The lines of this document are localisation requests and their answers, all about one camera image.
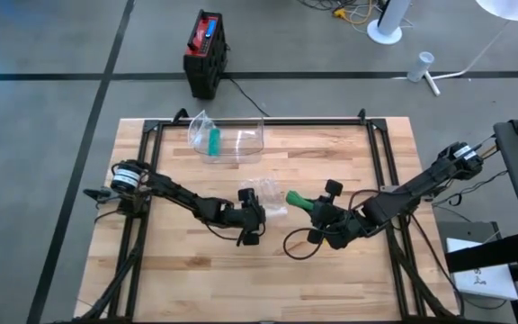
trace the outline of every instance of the black floor line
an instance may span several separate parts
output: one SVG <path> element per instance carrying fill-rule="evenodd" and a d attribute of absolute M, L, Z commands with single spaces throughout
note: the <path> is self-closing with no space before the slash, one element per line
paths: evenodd
<path fill-rule="evenodd" d="M 457 71 L 431 72 L 433 77 Z M 222 78 L 235 80 L 334 80 L 334 79 L 379 79 L 405 77 L 406 72 L 227 72 Z M 34 73 L 34 74 L 0 74 L 0 81 L 182 81 L 187 77 L 183 72 L 152 73 Z M 473 71 L 454 78 L 518 78 L 518 71 Z"/>
<path fill-rule="evenodd" d="M 45 302 L 48 298 L 49 289 L 53 282 L 53 275 L 55 274 L 59 254 L 61 252 L 61 246 L 63 245 L 63 240 L 67 232 L 71 211 L 73 210 L 77 191 L 79 190 L 79 184 L 81 183 L 81 177 L 83 176 L 85 169 L 85 162 L 87 161 L 87 156 L 89 155 L 89 149 L 94 137 L 95 127 L 97 126 L 97 121 L 99 120 L 103 101 L 105 99 L 105 95 L 107 94 L 107 89 L 109 88 L 111 75 L 115 69 L 115 63 L 117 62 L 117 57 L 119 56 L 121 50 L 121 44 L 123 43 L 123 38 L 130 21 L 130 15 L 134 4 L 134 0 L 128 0 L 125 4 L 125 10 L 123 11 L 123 16 L 121 17 L 119 29 L 115 35 L 115 40 L 113 41 L 112 49 L 110 51 L 109 58 L 107 59 L 107 65 L 105 66 L 105 70 L 103 72 L 103 79 L 101 84 L 99 84 L 99 89 L 97 90 L 97 95 L 95 96 L 93 107 L 89 114 L 89 118 L 87 119 L 87 124 L 85 125 L 85 132 L 83 134 L 83 138 L 81 139 L 81 144 L 79 145 L 76 162 L 73 166 L 71 178 L 69 179 L 65 197 L 59 211 L 58 222 L 55 226 L 51 244 L 49 245 L 49 251 L 41 271 L 40 280 L 37 284 L 35 295 L 33 296 L 33 300 L 31 302 L 27 324 L 40 323 L 41 315 L 43 314 L 45 308 Z"/>

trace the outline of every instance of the battery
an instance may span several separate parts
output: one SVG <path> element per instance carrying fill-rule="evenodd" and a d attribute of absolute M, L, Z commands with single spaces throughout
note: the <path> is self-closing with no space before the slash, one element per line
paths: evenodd
<path fill-rule="evenodd" d="M 201 9 L 183 55 L 183 70 L 193 97 L 215 97 L 227 65 L 227 48 L 221 13 L 207 13 Z"/>

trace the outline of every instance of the wooden tabletop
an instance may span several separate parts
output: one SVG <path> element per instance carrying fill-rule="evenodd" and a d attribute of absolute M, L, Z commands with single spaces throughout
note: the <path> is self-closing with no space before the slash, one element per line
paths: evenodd
<path fill-rule="evenodd" d="M 422 171 L 413 132 L 408 118 L 387 121 L 403 183 Z M 137 157 L 142 125 L 143 120 L 138 119 L 120 121 L 110 165 Z M 312 198 L 324 192 L 327 179 L 337 180 L 344 184 L 344 191 L 335 203 L 344 208 L 352 192 L 377 188 L 363 127 L 266 126 L 264 140 L 259 163 L 210 165 L 202 163 L 188 146 L 186 129 L 167 129 L 157 172 L 201 196 L 233 202 L 240 183 L 256 178 L 275 179 L 284 192 L 296 190 Z M 388 175 L 381 147 L 380 152 L 383 172 Z M 108 173 L 105 184 L 110 181 Z M 110 203 L 100 212 L 115 207 L 116 203 Z M 384 233 L 356 239 L 341 250 L 324 245 L 314 257 L 295 261 L 283 254 L 281 243 L 289 232 L 310 226 L 310 222 L 304 211 L 292 206 L 287 209 L 286 216 L 268 219 L 259 246 L 236 247 L 233 241 L 213 236 L 188 211 L 165 199 L 154 199 L 134 320 L 399 320 Z M 444 262 L 431 207 L 422 204 L 415 216 Z M 95 225 L 76 316 L 89 310 L 88 304 L 97 300 L 112 279 L 123 223 L 123 217 L 114 214 Z M 409 230 L 421 276 L 445 306 L 456 310 L 451 287 L 428 247 L 414 225 Z M 234 229 L 219 232 L 226 236 L 238 233 Z M 293 237 L 290 245 L 296 255 L 314 248 L 304 235 Z M 409 308 L 414 312 L 411 285 L 404 277 Z M 123 306 L 126 296 L 127 283 L 121 294 Z"/>

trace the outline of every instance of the green object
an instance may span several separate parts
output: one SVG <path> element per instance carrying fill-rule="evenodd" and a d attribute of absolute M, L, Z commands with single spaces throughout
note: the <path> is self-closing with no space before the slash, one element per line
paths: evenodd
<path fill-rule="evenodd" d="M 218 157 L 221 149 L 221 130 L 212 129 L 209 132 L 209 146 L 207 154 L 211 157 Z"/>
<path fill-rule="evenodd" d="M 291 206 L 296 206 L 302 208 L 306 211 L 313 210 L 313 203 L 301 197 L 296 191 L 289 190 L 287 192 L 287 197 L 285 197 L 285 201 Z"/>

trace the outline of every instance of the concrete floor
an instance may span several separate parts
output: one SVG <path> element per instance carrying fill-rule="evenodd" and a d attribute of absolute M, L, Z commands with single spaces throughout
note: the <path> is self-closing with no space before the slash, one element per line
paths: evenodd
<path fill-rule="evenodd" d="M 0 73 L 103 72 L 126 0 L 0 0 Z M 399 71 L 421 50 L 433 70 L 460 70 L 502 25 L 475 2 L 415 2 L 415 25 L 392 47 L 372 43 L 329 13 L 291 0 L 137 0 L 115 73 L 181 72 L 184 43 L 197 11 L 224 14 L 231 72 Z M 481 71 L 518 71 L 518 22 L 476 65 Z M 48 251 L 67 182 L 83 137 L 98 81 L 0 82 L 0 323 L 26 318 Z M 456 140 L 476 142 L 495 122 L 518 117 L 518 78 L 426 84 L 389 79 L 240 80 L 272 116 L 409 116 L 427 167 Z M 80 189 L 103 182 L 119 118 L 171 117 L 206 109 L 212 117 L 257 116 L 229 82 L 217 98 L 191 97 L 185 81 L 111 82 L 94 133 Z M 505 166 L 489 161 L 486 179 Z M 471 183 L 456 184 L 453 191 Z M 474 221 L 497 221 L 504 236 L 518 233 L 518 207 L 507 177 L 466 197 L 457 208 Z M 73 313 L 93 230 L 94 204 L 79 194 L 44 311 L 45 321 Z M 457 221 L 436 211 L 438 220 Z M 513 320 L 501 310 L 469 307 L 468 317 Z"/>

